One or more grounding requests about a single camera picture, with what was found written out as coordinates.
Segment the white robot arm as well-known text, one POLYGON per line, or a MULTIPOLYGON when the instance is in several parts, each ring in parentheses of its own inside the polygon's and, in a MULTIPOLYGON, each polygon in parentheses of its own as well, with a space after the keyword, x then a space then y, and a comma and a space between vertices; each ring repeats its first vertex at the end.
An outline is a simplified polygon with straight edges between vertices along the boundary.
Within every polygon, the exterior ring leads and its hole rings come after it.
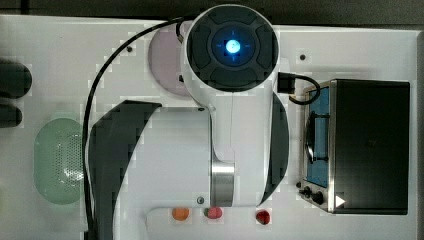
POLYGON ((262 204, 288 162, 279 57, 273 27, 249 7, 196 17, 181 52, 194 106, 125 100, 92 128, 91 240, 148 240, 147 216, 158 208, 262 204))

